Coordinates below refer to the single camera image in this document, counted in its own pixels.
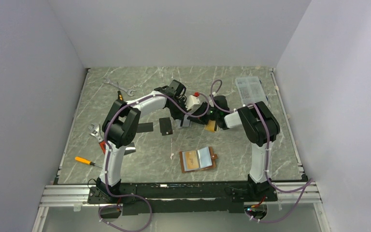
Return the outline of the orange credit card stack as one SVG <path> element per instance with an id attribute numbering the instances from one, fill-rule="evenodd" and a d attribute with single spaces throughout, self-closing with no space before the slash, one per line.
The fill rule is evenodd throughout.
<path id="1" fill-rule="evenodd" d="M 208 123 L 205 125 L 204 129 L 206 131 L 210 131 L 210 132 L 217 132 L 218 131 L 218 125 L 217 125 L 216 121 L 209 120 Z"/>

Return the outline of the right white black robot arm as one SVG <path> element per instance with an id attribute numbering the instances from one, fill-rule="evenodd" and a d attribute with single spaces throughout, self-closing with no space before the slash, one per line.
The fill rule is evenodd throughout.
<path id="1" fill-rule="evenodd" d="M 280 125 L 265 102 L 256 102 L 243 106 L 233 113 L 229 113 L 228 101 L 225 96 L 213 97 L 214 103 L 210 106 L 204 102 L 200 110 L 208 112 L 197 118 L 198 123 L 207 125 L 215 121 L 223 130 L 242 126 L 247 139 L 252 145 L 252 161 L 248 174 L 247 195 L 253 201 L 258 201 L 273 187 L 268 180 L 270 174 L 270 156 L 272 143 L 280 133 Z"/>

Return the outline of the brown leather card holder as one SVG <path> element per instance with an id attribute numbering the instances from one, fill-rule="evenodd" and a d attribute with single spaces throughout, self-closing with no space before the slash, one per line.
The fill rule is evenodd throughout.
<path id="1" fill-rule="evenodd" d="M 180 151 L 180 165 L 183 174 L 216 168 L 218 155 L 211 146 L 197 150 Z"/>

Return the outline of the black card with chip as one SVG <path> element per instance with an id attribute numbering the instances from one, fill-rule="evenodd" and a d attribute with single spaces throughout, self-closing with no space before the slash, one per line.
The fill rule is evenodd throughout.
<path id="1" fill-rule="evenodd" d="M 162 136 L 173 134 L 172 124 L 169 117 L 159 119 L 159 128 Z"/>

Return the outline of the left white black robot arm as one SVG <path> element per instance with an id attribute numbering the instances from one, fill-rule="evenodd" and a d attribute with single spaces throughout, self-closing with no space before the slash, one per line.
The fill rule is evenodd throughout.
<path id="1" fill-rule="evenodd" d="M 105 140 L 103 168 L 96 180 L 100 196 L 115 202 L 120 195 L 121 168 L 125 149 L 134 140 L 141 117 L 168 108 L 175 119 L 184 118 L 186 87 L 177 80 L 157 87 L 131 101 L 115 100 L 102 125 Z"/>

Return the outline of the silver striped credit card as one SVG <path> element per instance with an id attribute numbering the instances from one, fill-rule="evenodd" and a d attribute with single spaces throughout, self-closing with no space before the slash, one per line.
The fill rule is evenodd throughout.
<path id="1" fill-rule="evenodd" d="M 188 115 L 184 115 L 183 119 L 176 119 L 175 122 L 179 129 L 189 128 L 191 126 L 191 121 L 188 119 Z"/>

